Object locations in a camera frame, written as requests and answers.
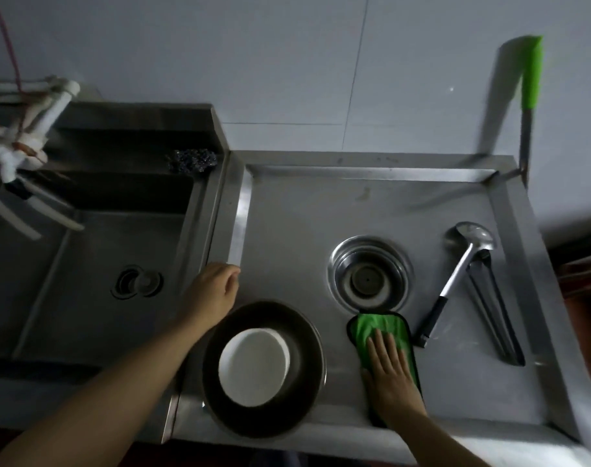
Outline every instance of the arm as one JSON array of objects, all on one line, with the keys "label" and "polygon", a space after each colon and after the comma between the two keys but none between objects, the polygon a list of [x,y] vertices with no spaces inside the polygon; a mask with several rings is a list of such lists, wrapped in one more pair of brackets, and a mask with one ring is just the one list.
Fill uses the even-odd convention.
[{"label": "arm", "polygon": [[392,334],[379,329],[367,340],[373,374],[362,378],[377,414],[408,444],[422,467],[488,467],[427,416],[419,390],[412,381],[405,353],[397,352]]},{"label": "arm", "polygon": [[175,325],[106,369],[0,453],[0,466],[115,466],[191,347],[235,302],[239,268],[209,264]]}]

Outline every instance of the sink drain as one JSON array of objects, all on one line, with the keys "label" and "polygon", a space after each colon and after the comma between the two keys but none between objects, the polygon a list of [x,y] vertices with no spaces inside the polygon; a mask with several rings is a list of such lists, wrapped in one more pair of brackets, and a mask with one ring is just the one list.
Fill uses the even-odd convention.
[{"label": "sink drain", "polygon": [[397,311],[408,296],[404,259],[370,236],[347,239],[332,252],[328,283],[335,299],[354,313]]},{"label": "sink drain", "polygon": [[155,296],[163,288],[163,276],[156,270],[144,270],[138,265],[128,265],[118,275],[111,289],[114,298],[126,300],[137,294]]}]

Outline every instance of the right hand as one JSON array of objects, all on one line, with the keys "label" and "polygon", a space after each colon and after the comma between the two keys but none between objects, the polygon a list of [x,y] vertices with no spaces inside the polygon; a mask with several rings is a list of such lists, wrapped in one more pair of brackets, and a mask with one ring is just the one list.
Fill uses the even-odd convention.
[{"label": "right hand", "polygon": [[183,324],[205,333],[222,321],[235,304],[240,272],[236,265],[207,264],[183,294]]},{"label": "right hand", "polygon": [[376,329],[367,339],[373,374],[362,369],[362,379],[371,405],[386,425],[397,431],[411,415],[427,416],[423,399],[412,380],[406,353],[397,352],[392,334],[382,337]]}]

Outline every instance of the forearm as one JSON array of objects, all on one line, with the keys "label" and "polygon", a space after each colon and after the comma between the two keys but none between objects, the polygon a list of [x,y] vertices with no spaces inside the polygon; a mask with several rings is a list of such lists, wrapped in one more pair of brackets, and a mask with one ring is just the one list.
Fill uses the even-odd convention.
[{"label": "forearm", "polygon": [[488,467],[425,415],[410,413],[391,428],[408,444],[421,467]]},{"label": "forearm", "polygon": [[106,369],[19,436],[0,465],[116,465],[203,328],[172,328]]}]

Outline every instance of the left hand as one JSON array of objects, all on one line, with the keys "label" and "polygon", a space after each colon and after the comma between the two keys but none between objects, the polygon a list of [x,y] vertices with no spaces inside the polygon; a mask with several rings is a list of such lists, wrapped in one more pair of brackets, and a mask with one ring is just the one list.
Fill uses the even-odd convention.
[{"label": "left hand", "polygon": [[240,272],[236,265],[207,264],[183,294],[183,324],[206,332],[222,321],[235,304]]}]

